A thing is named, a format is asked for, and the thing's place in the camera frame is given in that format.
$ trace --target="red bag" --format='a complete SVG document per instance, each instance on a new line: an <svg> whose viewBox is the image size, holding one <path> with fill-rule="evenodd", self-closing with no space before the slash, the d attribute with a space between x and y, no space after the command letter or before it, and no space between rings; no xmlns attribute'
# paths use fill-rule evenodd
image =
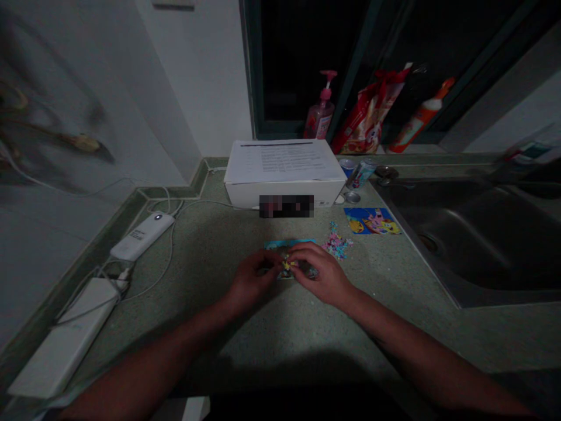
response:
<svg viewBox="0 0 561 421"><path fill-rule="evenodd" d="M334 154L376 153L382 135L382 122L403 89L409 70L376 72L378 81L358 93L355 107L333 139L331 149Z"/></svg>

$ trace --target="sink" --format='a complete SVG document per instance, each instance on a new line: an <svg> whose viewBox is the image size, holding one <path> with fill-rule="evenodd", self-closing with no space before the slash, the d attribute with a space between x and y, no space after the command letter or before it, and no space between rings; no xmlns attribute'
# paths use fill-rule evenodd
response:
<svg viewBox="0 0 561 421"><path fill-rule="evenodd" d="M561 223L484 179L372 183L459 307L561 300Z"/></svg>

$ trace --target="white wall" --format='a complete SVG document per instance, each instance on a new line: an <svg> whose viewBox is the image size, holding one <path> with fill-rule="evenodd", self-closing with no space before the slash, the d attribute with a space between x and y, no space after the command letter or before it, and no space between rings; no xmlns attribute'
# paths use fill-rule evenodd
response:
<svg viewBox="0 0 561 421"><path fill-rule="evenodd" d="M5 129L29 172L77 192L122 177L189 183L200 152L133 1L2 0L0 16L0 78L29 96L27 118L85 132L105 147L84 154L36 133ZM122 27L115 20L121 18ZM74 198L2 174L0 350L133 189L124 180L99 195Z"/></svg>
<svg viewBox="0 0 561 421"><path fill-rule="evenodd" d="M136 4L202 155L229 156L235 140L252 139L238 0L194 12Z"/></svg>
<svg viewBox="0 0 561 421"><path fill-rule="evenodd" d="M464 152L501 153L561 117L561 71L499 119Z"/></svg>
<svg viewBox="0 0 561 421"><path fill-rule="evenodd" d="M561 22L524 54L448 132L450 152L501 153L561 116Z"/></svg>

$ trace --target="person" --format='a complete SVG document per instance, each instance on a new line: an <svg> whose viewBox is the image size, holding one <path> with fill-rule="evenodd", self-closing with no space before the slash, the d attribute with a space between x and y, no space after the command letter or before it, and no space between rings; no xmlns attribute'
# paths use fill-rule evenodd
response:
<svg viewBox="0 0 561 421"><path fill-rule="evenodd" d="M535 417L490 377L353 286L337 260L318 245L308 242L293 246L288 261L295 260L306 261L318 271L315 279L308 279L300 269L291 266L296 280L319 300L362 326L436 407L448 413L483 415L485 419ZM259 275L265 264L272 269ZM282 258L272 251L261 250L247 257L240 263L225 296L125 357L62 410L58 419L149 419L194 359L228 324L263 297L277 279L281 265Z"/></svg>

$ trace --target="pink pump bottle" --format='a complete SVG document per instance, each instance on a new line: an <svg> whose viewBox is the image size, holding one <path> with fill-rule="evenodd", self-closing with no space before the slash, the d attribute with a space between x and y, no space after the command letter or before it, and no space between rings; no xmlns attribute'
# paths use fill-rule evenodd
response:
<svg viewBox="0 0 561 421"><path fill-rule="evenodd" d="M304 139L325 139L329 123L335 111L335 105L329 101L331 90L329 85L337 72L334 70L322 70L321 74L327 76L327 85L321 90L320 100L310 107L306 126L304 127Z"/></svg>

